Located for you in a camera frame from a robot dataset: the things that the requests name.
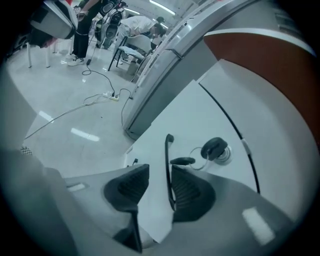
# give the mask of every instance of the floor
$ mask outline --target floor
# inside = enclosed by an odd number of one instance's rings
[[[87,57],[93,54],[95,44],[94,41],[90,43]],[[82,75],[86,65],[67,65],[65,55],[69,45],[70,40],[59,40],[57,53],[50,54],[49,68],[46,68],[46,50],[39,47],[31,48],[31,68],[28,68],[26,49],[14,54],[7,62],[16,86],[38,113],[28,134],[51,118],[82,105],[85,98],[112,92],[110,83],[102,75]],[[110,50],[96,48],[89,67],[106,75],[116,94],[121,88],[133,91],[135,85],[130,83],[131,76],[126,74],[128,64],[116,67],[114,63],[107,71],[113,47]],[[46,167],[59,170],[66,178],[122,168],[122,157],[134,142],[121,125],[121,110],[128,96],[129,92],[123,90],[119,101],[110,100],[66,114],[26,139],[24,145]]]

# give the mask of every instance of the person bending over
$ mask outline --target person bending over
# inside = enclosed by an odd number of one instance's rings
[[[72,60],[67,63],[69,66],[85,63],[92,20],[98,13],[105,16],[118,2],[119,0],[83,0],[80,2],[81,12],[78,15],[78,27],[74,34],[73,52],[66,56],[67,59]]]
[[[145,16],[133,16],[121,20],[112,56],[115,56],[118,47],[125,37],[134,37],[145,32],[150,32],[152,35],[159,35],[162,30],[163,28],[159,23],[154,23]],[[119,55],[120,53],[118,52],[117,56],[115,56],[116,60],[118,60]],[[121,53],[121,56],[124,61],[128,60],[128,56],[124,52]]]

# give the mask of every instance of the black pants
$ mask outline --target black pants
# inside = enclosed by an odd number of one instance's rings
[[[79,58],[85,58],[87,55],[91,23],[93,18],[97,16],[100,8],[101,2],[99,1],[89,9],[88,15],[78,23],[78,28],[74,34],[72,53]]]

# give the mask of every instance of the chair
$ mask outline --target chair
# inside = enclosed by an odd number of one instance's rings
[[[151,49],[151,41],[150,39],[142,34],[133,36],[133,37],[127,37],[125,36],[124,39],[121,41],[120,46],[118,47],[118,49],[115,52],[115,55],[112,57],[112,61],[110,63],[110,66],[108,68],[108,71],[110,71],[110,68],[112,66],[112,63],[115,60],[115,57],[117,56],[118,51],[120,51],[120,55],[122,52],[126,52],[126,54],[131,55],[139,60],[143,60],[145,57],[139,53],[136,50],[133,50],[127,46],[125,46],[125,44],[130,44],[134,47],[137,47],[138,49],[144,51],[146,53],[146,55],[148,55],[149,53],[151,53],[152,49]],[[120,57],[118,58],[117,62],[116,62],[116,67],[118,67],[118,63],[119,63]]]

